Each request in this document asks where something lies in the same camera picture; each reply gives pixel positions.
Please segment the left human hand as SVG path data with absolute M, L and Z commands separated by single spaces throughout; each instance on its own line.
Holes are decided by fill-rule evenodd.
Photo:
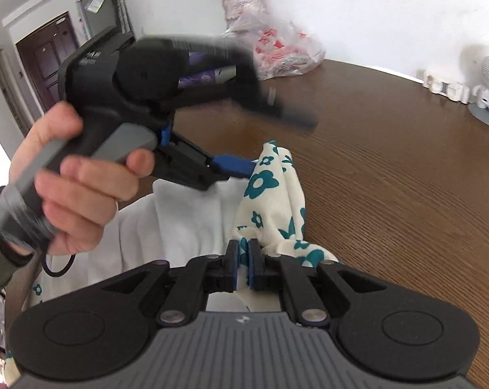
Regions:
M 69 104 L 55 104 L 16 150 L 9 180 L 17 180 L 50 141 L 69 140 L 82 129 L 82 120 Z M 42 198 L 44 215 L 59 231 L 49 254 L 76 255 L 98 246 L 104 228 L 117 213 L 117 203 L 136 196 L 139 179 L 148 177 L 154 165 L 152 152 L 140 148 L 127 156 L 125 164 L 68 156 L 57 173 L 39 171 L 36 192 Z

